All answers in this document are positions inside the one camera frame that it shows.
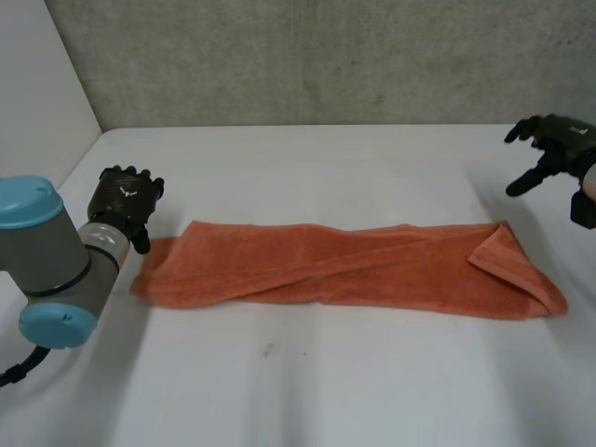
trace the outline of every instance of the black cable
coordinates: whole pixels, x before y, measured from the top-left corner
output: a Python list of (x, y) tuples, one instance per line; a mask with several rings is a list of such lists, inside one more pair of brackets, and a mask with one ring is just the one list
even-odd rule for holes
[(0, 388), (8, 384), (16, 384), (27, 377), (27, 373), (41, 363), (49, 353), (47, 347), (36, 346), (34, 352), (21, 364), (8, 368), (0, 374)]

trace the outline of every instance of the white wall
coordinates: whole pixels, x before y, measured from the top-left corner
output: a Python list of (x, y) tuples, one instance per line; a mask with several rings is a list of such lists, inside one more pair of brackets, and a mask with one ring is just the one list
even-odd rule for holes
[(60, 185), (100, 134), (43, 0), (0, 0), (0, 177)]

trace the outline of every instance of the gray concrete wall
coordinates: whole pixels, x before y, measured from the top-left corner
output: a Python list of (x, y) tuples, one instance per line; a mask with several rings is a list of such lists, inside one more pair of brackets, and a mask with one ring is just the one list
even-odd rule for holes
[(103, 129), (596, 121), (593, 0), (47, 0)]

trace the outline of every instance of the orange towel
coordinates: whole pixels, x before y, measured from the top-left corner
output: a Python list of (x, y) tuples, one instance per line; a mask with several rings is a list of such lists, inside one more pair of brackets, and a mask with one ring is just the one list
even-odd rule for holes
[(193, 222), (155, 239), (131, 291), (155, 305), (377, 305), (522, 319), (567, 312), (506, 223), (362, 231)]

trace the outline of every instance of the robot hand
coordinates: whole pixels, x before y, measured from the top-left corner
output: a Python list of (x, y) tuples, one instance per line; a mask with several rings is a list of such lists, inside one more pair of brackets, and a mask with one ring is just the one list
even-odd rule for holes
[(564, 116), (532, 116), (520, 121), (505, 137), (506, 143), (533, 138), (532, 146), (544, 152), (535, 168), (527, 170), (507, 187), (508, 196), (521, 196), (544, 179), (567, 172), (581, 189), (571, 201), (571, 220), (586, 228), (596, 227), (596, 128)]
[(87, 215), (91, 223), (109, 224), (125, 235), (139, 254), (151, 249), (145, 225), (164, 194), (164, 181), (151, 181), (147, 169), (137, 174), (133, 166), (106, 168), (100, 184), (89, 202)]

